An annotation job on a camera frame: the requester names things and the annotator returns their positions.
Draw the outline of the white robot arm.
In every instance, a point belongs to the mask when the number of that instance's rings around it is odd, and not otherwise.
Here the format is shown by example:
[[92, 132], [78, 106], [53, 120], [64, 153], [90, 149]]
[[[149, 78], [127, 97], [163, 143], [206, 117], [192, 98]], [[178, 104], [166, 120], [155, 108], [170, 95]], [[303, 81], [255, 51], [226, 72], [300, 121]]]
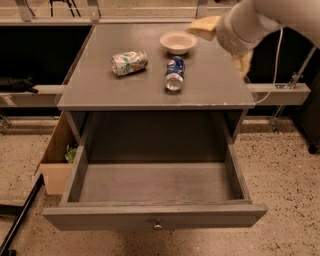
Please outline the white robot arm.
[[320, 0], [241, 0], [222, 16], [207, 16], [188, 31], [216, 38], [232, 55], [240, 77], [249, 72], [253, 49], [269, 34], [288, 27], [320, 47]]

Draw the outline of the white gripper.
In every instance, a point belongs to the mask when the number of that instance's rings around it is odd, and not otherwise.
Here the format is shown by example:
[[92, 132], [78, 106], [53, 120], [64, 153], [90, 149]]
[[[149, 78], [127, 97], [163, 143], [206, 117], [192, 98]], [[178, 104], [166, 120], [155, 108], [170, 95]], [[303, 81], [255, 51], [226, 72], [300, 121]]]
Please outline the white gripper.
[[221, 47], [233, 55], [240, 77], [245, 78], [254, 53], [251, 49], [265, 37], [265, 28], [252, 5], [235, 5], [219, 20], [220, 16], [196, 19], [187, 31], [207, 41], [212, 41], [216, 34]]

